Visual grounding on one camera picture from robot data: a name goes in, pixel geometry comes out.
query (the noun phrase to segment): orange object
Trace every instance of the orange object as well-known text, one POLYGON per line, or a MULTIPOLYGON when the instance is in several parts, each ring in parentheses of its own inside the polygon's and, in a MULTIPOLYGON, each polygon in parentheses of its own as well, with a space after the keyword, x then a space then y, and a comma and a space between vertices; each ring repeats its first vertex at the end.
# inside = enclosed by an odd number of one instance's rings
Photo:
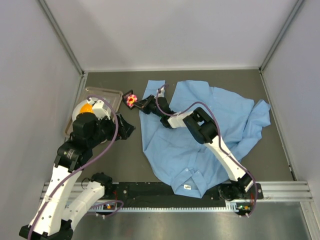
POLYGON ((92 105, 90 105, 89 103, 86 103, 85 105, 83 105, 80 109, 80 114, 83 113, 94 113, 94 111, 92 110, 92 105))

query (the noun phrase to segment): gray mat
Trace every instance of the gray mat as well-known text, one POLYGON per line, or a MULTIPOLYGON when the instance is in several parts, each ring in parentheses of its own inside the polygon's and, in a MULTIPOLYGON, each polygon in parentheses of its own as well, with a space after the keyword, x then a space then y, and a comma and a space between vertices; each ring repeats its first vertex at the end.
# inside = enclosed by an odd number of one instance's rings
MULTIPOLYGON (((141 99, 148 80, 166 80, 170 84, 165 93, 168 102, 177 82, 184 80, 207 81, 212 87, 236 92, 255 102, 259 99, 268 101, 258 70, 93 72, 88 74, 86 86, 120 90, 123 93, 132 89, 141 99)), ((159 182, 142 151, 138 110, 129 110, 121 104, 119 112, 136 130, 129 139, 117 141, 98 162, 86 168, 80 179, 91 177, 96 172, 104 172, 115 182, 159 182)), ((271 125, 262 130, 262 139, 242 160, 242 164, 258 181, 292 181, 271 112, 270 117, 271 125)), ((106 143, 97 146, 94 155, 105 147, 106 143)))

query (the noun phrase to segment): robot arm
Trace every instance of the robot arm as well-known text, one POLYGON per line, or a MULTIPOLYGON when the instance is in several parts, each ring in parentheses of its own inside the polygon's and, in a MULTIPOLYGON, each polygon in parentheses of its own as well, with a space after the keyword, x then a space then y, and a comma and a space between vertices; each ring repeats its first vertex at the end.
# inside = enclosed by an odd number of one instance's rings
MULTIPOLYGON (((20 229, 19 235, 28 239, 31 226, 31 240, 70 240, 80 219, 92 205, 102 197, 109 198, 113 192, 111 177, 103 173, 92 176, 87 188, 66 207, 69 195, 84 166, 93 155, 93 148, 105 140, 111 140, 116 126, 109 113, 104 109, 103 101, 91 98, 90 108, 76 116, 72 123, 70 138, 57 150, 50 184, 35 217, 29 225, 20 229), (68 178, 51 197, 61 181, 68 178)), ((116 140, 127 139, 135 129, 127 123, 121 114, 116 115, 118 131, 116 140)))
POLYGON ((153 113, 159 116, 160 122, 166 128, 188 128, 194 139, 210 149, 220 161, 231 181, 234 196, 247 193, 254 185, 254 181, 248 173, 246 173, 245 167, 239 162, 232 160, 236 158, 228 149, 221 136, 220 147, 217 126, 211 116, 201 107, 196 108, 194 111, 175 113, 170 109, 166 98, 164 98, 164 89, 159 91, 157 101, 161 111, 153 95, 141 101, 134 102, 133 105, 145 114, 153 113))

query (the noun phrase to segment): wire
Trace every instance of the wire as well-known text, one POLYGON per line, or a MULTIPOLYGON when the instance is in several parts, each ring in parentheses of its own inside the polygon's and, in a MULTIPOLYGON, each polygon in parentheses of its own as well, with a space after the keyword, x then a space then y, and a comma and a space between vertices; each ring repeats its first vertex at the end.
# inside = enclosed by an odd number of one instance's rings
POLYGON ((113 191, 112 193, 115 195, 115 200, 118 200, 118 193, 117 193, 117 191, 113 191))
POLYGON ((203 105, 203 106, 208 110, 208 112, 210 113, 210 115, 211 115, 211 117, 212 117, 212 119, 213 119, 213 121, 214 121, 214 123, 215 123, 215 125, 216 125, 216 129, 217 129, 217 132, 218 132, 219 148, 220 148, 221 151, 222 151, 224 154, 226 154, 240 169, 242 169, 243 171, 245 171, 245 173, 248 174, 249 177, 252 179, 253 185, 254 185, 254 201, 253 201, 252 210, 250 211, 250 213, 247 214, 247 217, 250 217, 250 216, 252 215, 252 213, 254 212, 255 208, 256 208, 256 202, 257 202, 257 199, 258 199, 258 186, 257 186, 257 182, 256 182, 255 177, 254 177, 244 166, 242 166, 237 160, 235 160, 231 155, 229 155, 228 152, 226 152, 226 151, 222 148, 222 146, 221 146, 221 131, 220 131, 220 127, 219 127, 219 125, 218 125, 218 121, 217 121, 217 119, 215 118, 214 113, 210 110, 210 108, 209 108, 204 102, 196 101, 196 102, 194 102, 193 104, 191 104, 186 110, 184 110, 184 111, 182 111, 182 112, 175 113, 175 114, 168 114, 168 113, 164 112, 164 111, 160 108, 159 103, 158 103, 159 92, 160 92, 160 90, 161 90, 162 88, 165 89, 165 88, 168 87, 168 86, 169 86, 169 85, 168 85, 167 83, 165 83, 164 85, 162 85, 162 86, 158 89, 158 91, 157 91, 157 93, 156 93, 156 96, 155 96, 155 104, 156 104, 157 108, 159 109, 159 111, 160 111, 161 113, 163 113, 164 115, 167 115, 167 116, 169 116, 169 117, 173 117, 173 116, 177 116, 177 115, 179 115, 179 114, 184 114, 186 111, 188 111, 190 108, 192 108, 192 107, 193 107, 194 105, 196 105, 196 104, 201 104, 201 105, 203 105))
POLYGON ((84 181, 85 181, 86 179, 88 179, 89 182, 91 181, 91 179, 90 179, 89 177, 85 177, 85 178, 81 181, 81 187, 82 187, 82 189, 85 189, 84 186, 83 186, 83 184, 84 184, 84 181))
MULTIPOLYGON (((90 94, 87 96, 87 99, 90 98, 97 98, 101 101, 103 101, 103 103, 105 105, 107 105, 111 112, 112 115, 114 117, 114 123, 115 123, 115 131, 114 131, 114 135, 112 137, 112 140, 110 141, 110 143, 108 144, 108 146, 96 157, 94 157, 92 160, 90 160, 89 162, 87 162, 85 165, 83 165, 82 167, 79 167, 77 170, 75 170, 74 172, 72 172, 70 175, 66 176, 54 189, 53 191, 50 193, 49 198, 52 198, 54 196, 54 194, 57 192, 57 190, 62 186, 62 184, 64 184, 69 178, 71 178, 72 176, 74 176, 75 174, 77 174, 78 172, 82 171, 84 168, 90 166, 91 164, 93 164, 94 162, 96 162, 98 159, 100 159, 110 148, 111 146, 114 144, 114 142, 116 141, 117 138, 117 134, 118 134, 118 129, 119 129, 119 123, 118 123, 118 118, 116 115, 116 111, 112 108, 112 106, 110 105, 110 103, 108 101, 106 101, 105 99, 103 99, 102 97, 95 95, 95 94, 90 94)), ((48 205, 48 201, 44 202, 43 206, 40 208, 40 210, 37 212, 35 219, 32 223, 32 226, 29 230, 28 233, 28 237, 27 240, 31 240, 31 235, 37 225, 37 222, 41 216, 41 214, 44 212, 46 206, 48 205)))
POLYGON ((105 215, 106 217, 111 217, 113 215, 115 215, 120 209, 122 209, 122 207, 125 205, 125 203, 121 200, 111 200, 111 201, 106 201, 104 203, 101 203, 101 204, 98 204, 98 205, 94 205, 92 207, 90 207, 90 209, 95 209, 95 208, 98 208, 100 206, 104 206, 104 205, 107 205, 107 204, 113 204, 113 203, 120 203, 121 206, 118 207, 116 210, 114 210, 112 213, 108 214, 108 215, 105 215))
POLYGON ((254 196, 253 193, 250 193, 250 197, 251 197, 250 204, 251 204, 251 206, 253 206, 254 205, 254 201, 255 201, 255 196, 254 196))

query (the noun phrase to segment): gray floor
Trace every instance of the gray floor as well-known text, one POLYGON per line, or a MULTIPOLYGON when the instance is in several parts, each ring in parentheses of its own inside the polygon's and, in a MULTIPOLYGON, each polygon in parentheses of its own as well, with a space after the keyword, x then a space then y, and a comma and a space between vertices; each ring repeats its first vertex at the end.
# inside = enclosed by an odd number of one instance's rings
POLYGON ((301 206, 260 203, 249 219, 233 212, 117 213, 102 220, 85 216, 77 240, 311 240, 301 206))
MULTIPOLYGON (((120 90, 123 93, 132 89, 141 98, 148 80, 166 80, 170 84, 166 90, 169 102, 176 83, 184 80, 207 81, 212 87, 236 92, 255 102, 260 99, 268 101, 258 70, 95 72, 88 74, 86 86, 120 90)), ((86 168, 81 179, 91 177, 96 172, 104 172, 115 182, 158 182, 142 151, 138 110, 129 110, 121 104, 119 112, 136 130, 128 140, 117 141, 98 162, 86 168)), ((271 125, 262 130, 262 139, 242 160, 242 164, 258 181, 292 181, 271 112, 270 118, 271 125)), ((106 143, 97 146, 94 154, 99 154, 105 147, 106 143)))

